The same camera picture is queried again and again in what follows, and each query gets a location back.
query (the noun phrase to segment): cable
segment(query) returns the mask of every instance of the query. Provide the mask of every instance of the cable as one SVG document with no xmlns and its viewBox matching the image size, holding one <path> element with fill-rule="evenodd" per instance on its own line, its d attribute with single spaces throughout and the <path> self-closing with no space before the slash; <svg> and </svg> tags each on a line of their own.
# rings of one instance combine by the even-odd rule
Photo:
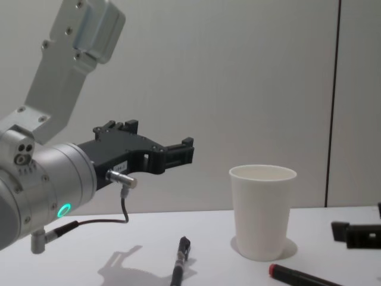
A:
<svg viewBox="0 0 381 286">
<path fill-rule="evenodd" d="M 115 223 L 128 223 L 129 222 L 129 215 L 126 210 L 126 204 L 124 202 L 124 198 L 120 199 L 121 209 L 124 214 L 125 220 L 120 219 L 92 219 L 92 220 L 85 220 L 83 222 L 80 222 L 79 225 L 87 225 L 88 223 L 97 223 L 97 222 L 115 222 Z"/>
<path fill-rule="evenodd" d="M 129 222 L 129 215 L 126 210 L 126 204 L 125 199 L 122 198 L 120 200 L 121 209 L 124 214 L 125 220 L 120 219 L 92 219 L 92 220 L 84 220 L 83 222 L 78 222 L 77 220 L 70 222 L 66 225 L 60 226 L 59 228 L 53 229 L 51 232 L 55 233 L 55 238 L 61 237 L 62 235 L 68 233 L 69 231 L 72 231 L 73 229 L 77 228 L 80 225 L 87 225 L 89 223 L 98 223 L 98 222 L 114 222 L 114 223 L 128 223 Z"/>
</svg>

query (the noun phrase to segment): white wall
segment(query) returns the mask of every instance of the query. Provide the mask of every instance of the white wall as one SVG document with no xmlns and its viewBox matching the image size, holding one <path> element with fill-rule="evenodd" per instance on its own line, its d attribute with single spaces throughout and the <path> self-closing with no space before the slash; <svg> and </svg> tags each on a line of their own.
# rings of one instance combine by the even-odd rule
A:
<svg viewBox="0 0 381 286">
<path fill-rule="evenodd" d="M 111 119 L 138 119 L 164 145 L 194 137 L 194 164 L 136 174 L 132 212 L 230 209 L 228 170 L 248 163 L 295 169 L 294 206 L 324 204 L 337 1 L 114 2 L 127 16 L 114 56 L 52 143 L 90 140 Z M 1 116 L 23 102 L 59 5 L 0 2 Z M 77 213 L 119 212 L 118 191 Z"/>
<path fill-rule="evenodd" d="M 343 0 L 330 206 L 381 201 L 381 1 Z"/>
</svg>

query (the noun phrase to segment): green led ring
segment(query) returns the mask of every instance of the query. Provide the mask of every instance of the green led ring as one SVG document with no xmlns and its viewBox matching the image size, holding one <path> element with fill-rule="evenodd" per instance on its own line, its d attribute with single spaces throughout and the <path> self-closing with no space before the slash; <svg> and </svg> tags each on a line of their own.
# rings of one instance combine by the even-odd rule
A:
<svg viewBox="0 0 381 286">
<path fill-rule="evenodd" d="M 71 204 L 64 204 L 57 213 L 58 217 L 65 216 L 71 209 Z"/>
</svg>

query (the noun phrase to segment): pen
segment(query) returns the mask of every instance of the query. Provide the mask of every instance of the pen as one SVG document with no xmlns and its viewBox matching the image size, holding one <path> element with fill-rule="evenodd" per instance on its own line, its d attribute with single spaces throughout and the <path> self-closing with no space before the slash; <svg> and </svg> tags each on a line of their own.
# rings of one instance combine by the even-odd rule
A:
<svg viewBox="0 0 381 286">
<path fill-rule="evenodd" d="M 278 264 L 271 264 L 268 270 L 274 279 L 294 286 L 341 286 L 315 276 L 292 270 Z"/>
<path fill-rule="evenodd" d="M 179 249 L 177 251 L 177 259 L 174 264 L 172 281 L 170 286 L 181 286 L 184 273 L 184 264 L 188 260 L 189 251 L 191 250 L 191 242 L 182 237 L 179 243 Z"/>
</svg>

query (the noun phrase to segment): white table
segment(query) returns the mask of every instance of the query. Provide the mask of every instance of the white table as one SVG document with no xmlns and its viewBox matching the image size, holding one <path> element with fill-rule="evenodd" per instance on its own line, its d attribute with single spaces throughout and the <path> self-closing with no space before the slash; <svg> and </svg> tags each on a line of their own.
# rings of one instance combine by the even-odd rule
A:
<svg viewBox="0 0 381 286">
<path fill-rule="evenodd" d="M 121 215 L 65 217 L 48 230 L 95 217 Z M 381 251 L 334 242 L 333 220 L 381 223 L 376 207 L 293 209 L 288 238 L 298 249 L 276 263 L 346 286 L 381 286 Z M 80 226 L 39 256 L 30 253 L 27 237 L 0 252 L 0 285 L 168 286 L 183 235 L 192 241 L 184 286 L 284 285 L 268 277 L 270 262 L 234 250 L 232 211 L 131 214 L 128 225 Z M 292 243 L 286 252 L 292 254 Z"/>
</svg>

